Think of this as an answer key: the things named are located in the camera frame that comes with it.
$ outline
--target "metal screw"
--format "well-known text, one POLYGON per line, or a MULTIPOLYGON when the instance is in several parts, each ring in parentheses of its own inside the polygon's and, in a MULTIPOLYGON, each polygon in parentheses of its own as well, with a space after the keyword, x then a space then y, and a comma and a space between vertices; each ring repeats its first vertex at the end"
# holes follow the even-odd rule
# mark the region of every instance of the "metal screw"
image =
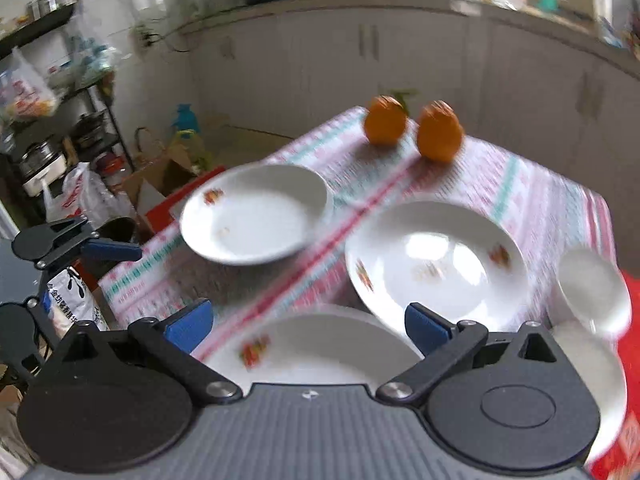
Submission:
POLYGON ((306 391, 302 392, 302 397, 304 399, 307 399, 307 400, 313 400, 319 395, 320 394, 318 392, 316 392, 315 390, 306 390, 306 391))
POLYGON ((392 399, 404 399, 410 396, 414 391, 410 386, 404 383, 387 383, 380 386, 380 392, 392 399))
POLYGON ((226 397, 233 397, 236 394, 238 388, 226 381, 216 381, 214 383, 207 384, 206 392, 211 397, 217 397, 219 399, 225 399, 226 397))

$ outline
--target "white plate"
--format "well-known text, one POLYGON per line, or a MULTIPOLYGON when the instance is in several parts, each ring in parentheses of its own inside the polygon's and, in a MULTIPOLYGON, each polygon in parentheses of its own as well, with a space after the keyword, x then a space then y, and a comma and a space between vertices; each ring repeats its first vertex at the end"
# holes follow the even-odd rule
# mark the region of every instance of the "white plate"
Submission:
POLYGON ((587 457, 587 462, 593 462, 613 446, 625 420, 625 369, 606 342, 576 321, 553 327, 551 334, 600 410, 600 429, 587 457))
POLYGON ((348 238, 355 289, 384 324, 405 334, 414 301, 450 322, 505 328, 528 297, 527 269, 511 237, 474 211, 444 202, 406 202, 366 219, 348 238), (509 263, 492 261, 504 248, 509 263))
POLYGON ((247 394, 253 383, 368 384, 376 389, 415 365, 422 354, 371 314, 327 305, 260 322, 223 344, 205 362, 247 394), (247 346, 268 338, 246 366, 247 346))
POLYGON ((207 260, 262 264, 308 244, 332 209, 331 191, 317 173, 285 164, 247 164, 191 195, 180 232, 207 260))
POLYGON ((547 311, 552 325, 577 320, 608 340, 620 339, 631 325, 631 298, 622 274, 587 247, 571 248, 560 259, 547 311))

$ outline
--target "tablecloth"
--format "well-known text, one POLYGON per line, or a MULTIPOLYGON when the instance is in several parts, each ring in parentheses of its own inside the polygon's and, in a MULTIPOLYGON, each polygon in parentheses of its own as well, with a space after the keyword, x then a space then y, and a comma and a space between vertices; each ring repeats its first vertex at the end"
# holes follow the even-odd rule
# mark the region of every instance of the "tablecloth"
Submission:
POLYGON ((216 306, 214 328, 193 351, 205 360, 233 332, 263 316, 319 303, 364 309, 351 286, 344 243, 362 219, 414 196, 462 204, 501 225, 527 264, 530 300, 503 327, 545 320, 559 257, 586 245, 615 260, 609 210, 596 193, 490 143, 465 138, 449 165, 421 158, 415 123, 394 148, 371 146, 356 107, 264 160, 318 172, 334 194, 334 214, 305 250, 273 264, 229 267, 191 251, 175 222, 149 241, 143 258, 115 267, 100 286, 121 326, 143 316, 164 319, 196 298, 216 306))

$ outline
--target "orange fruit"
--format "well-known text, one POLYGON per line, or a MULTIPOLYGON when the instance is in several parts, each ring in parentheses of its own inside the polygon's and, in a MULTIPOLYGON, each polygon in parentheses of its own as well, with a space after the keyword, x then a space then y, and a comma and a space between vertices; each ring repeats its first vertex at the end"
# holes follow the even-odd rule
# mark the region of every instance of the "orange fruit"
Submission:
POLYGON ((434 101, 423 108, 415 137, 422 156, 448 164, 455 158, 464 137, 465 131, 446 102, 434 101))
POLYGON ((369 105, 362 127, 371 144, 393 146, 402 137, 406 120, 406 112, 397 100, 379 95, 369 105))

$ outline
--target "cabinet door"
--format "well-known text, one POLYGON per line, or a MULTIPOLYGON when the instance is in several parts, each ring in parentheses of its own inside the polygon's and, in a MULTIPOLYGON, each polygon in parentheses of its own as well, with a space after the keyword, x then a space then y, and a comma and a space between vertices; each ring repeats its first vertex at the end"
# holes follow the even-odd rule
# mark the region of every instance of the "cabinet door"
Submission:
POLYGON ((378 92, 367 51, 369 9, 329 9, 282 16, 280 32, 290 62, 290 84, 306 97, 308 129, 378 92))
POLYGON ((578 108, 594 63, 555 40, 496 25, 478 136, 566 174, 584 127, 578 108))
POLYGON ((198 41, 191 59, 203 110, 228 115, 228 122, 234 124, 242 116, 244 103, 230 27, 205 30, 198 41))
POLYGON ((411 9, 385 9, 372 26, 372 55, 380 90, 415 89, 407 99, 412 117, 430 101, 446 101, 461 115, 464 16, 411 9))
POLYGON ((231 35, 232 57, 242 87, 242 113, 233 125, 284 134, 290 87, 277 18, 234 23, 231 35))
POLYGON ((568 176, 601 194, 611 212, 620 267, 640 272, 640 81, 601 63, 593 78, 594 115, 568 176))

